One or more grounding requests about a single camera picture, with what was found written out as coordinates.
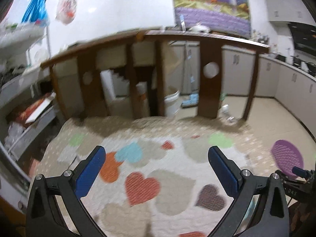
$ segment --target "white bucket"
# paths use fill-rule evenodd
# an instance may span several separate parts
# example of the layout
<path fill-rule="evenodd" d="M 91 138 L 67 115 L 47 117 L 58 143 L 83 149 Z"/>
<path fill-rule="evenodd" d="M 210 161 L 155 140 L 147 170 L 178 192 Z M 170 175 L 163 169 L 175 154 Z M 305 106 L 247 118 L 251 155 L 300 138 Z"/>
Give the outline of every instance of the white bucket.
<path fill-rule="evenodd" d="M 180 91 L 174 87 L 168 87 L 167 96 L 165 96 L 165 116 L 172 118 L 178 112 L 181 106 Z"/>

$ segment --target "round hole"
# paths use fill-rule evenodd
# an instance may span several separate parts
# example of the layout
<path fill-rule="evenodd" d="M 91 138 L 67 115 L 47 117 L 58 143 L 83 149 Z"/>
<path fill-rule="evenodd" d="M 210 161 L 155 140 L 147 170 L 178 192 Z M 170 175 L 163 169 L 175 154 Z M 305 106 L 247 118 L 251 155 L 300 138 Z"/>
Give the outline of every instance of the round hole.
<path fill-rule="evenodd" d="M 90 71 L 87 71 L 86 73 L 83 74 L 82 76 L 82 81 L 83 83 L 88 86 L 89 84 L 91 84 L 93 79 L 92 73 Z"/>
<path fill-rule="evenodd" d="M 210 62 L 206 64 L 203 68 L 203 74 L 207 78 L 213 78 L 219 73 L 218 64 L 215 62 Z"/>

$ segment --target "mop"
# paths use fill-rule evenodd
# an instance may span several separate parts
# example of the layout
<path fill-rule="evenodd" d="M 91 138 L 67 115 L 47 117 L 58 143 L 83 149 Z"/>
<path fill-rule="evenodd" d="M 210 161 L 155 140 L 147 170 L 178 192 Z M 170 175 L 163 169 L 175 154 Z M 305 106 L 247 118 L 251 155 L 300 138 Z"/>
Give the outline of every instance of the mop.
<path fill-rule="evenodd" d="M 198 105 L 199 101 L 199 95 L 198 95 L 198 89 L 194 89 L 195 85 L 195 79 L 192 73 L 192 67 L 191 67 L 191 50 L 188 51 L 188 44 L 186 42 L 185 44 L 185 55 L 184 55 L 184 67 L 187 65 L 187 68 L 190 72 L 190 84 L 191 84 L 191 94 L 189 96 L 188 100 L 184 100 L 181 104 L 181 107 L 184 108 L 191 108 L 196 107 Z"/>
<path fill-rule="evenodd" d="M 183 15 L 180 15 L 180 22 L 181 22 L 182 31 L 186 31 Z M 191 67 L 190 60 L 191 60 L 191 50 L 188 50 L 188 43 L 186 41 L 185 47 L 184 47 L 184 67 L 183 67 L 183 77 L 182 77 L 182 91 L 184 89 L 184 69 L 185 69 L 185 66 L 187 65 L 187 68 L 189 69 L 189 72 L 190 72 L 191 94 L 190 94 L 188 100 L 184 100 L 182 102 L 181 108 L 183 108 L 183 109 L 196 107 L 198 105 L 198 99 L 199 99 L 198 90 L 192 91 L 194 89 L 193 85 L 195 83 L 195 80 L 194 80 L 194 77 L 192 74 L 192 67 Z"/>

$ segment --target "beige heart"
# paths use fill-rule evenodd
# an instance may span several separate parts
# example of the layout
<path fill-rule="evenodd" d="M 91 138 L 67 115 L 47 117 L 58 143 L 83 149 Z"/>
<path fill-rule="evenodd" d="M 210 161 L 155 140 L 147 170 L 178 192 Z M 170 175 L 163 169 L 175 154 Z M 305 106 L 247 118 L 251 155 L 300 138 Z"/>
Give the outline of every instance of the beige heart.
<path fill-rule="evenodd" d="M 109 203 L 105 205 L 100 218 L 105 229 L 117 237 L 145 236 L 151 214 L 147 203 L 130 207 L 125 201 L 123 205 Z"/>
<path fill-rule="evenodd" d="M 82 139 L 80 146 L 76 150 L 77 155 L 81 159 L 85 159 L 97 145 L 100 145 L 102 143 L 102 141 L 103 138 L 96 134 L 89 133 L 85 135 Z"/>
<path fill-rule="evenodd" d="M 155 200 L 159 212 L 177 215 L 187 209 L 195 180 L 167 170 L 155 170 L 148 177 L 153 177 L 160 183 L 160 192 Z"/>
<path fill-rule="evenodd" d="M 166 151 L 157 142 L 139 140 L 137 144 L 143 151 L 143 157 L 140 161 L 131 163 L 133 167 L 144 167 L 151 159 L 160 160 L 166 155 Z"/>
<path fill-rule="evenodd" d="M 207 154 L 211 145 L 205 137 L 183 140 L 184 152 L 197 163 L 208 162 Z"/>

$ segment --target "painting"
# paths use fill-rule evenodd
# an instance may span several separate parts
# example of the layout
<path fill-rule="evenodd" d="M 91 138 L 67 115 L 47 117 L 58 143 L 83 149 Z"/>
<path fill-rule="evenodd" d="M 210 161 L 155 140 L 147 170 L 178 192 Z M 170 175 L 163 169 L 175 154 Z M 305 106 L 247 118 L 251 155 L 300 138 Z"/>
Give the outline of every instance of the painting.
<path fill-rule="evenodd" d="M 176 19 L 183 15 L 186 27 L 196 23 L 213 31 L 250 37 L 247 0 L 173 0 Z"/>

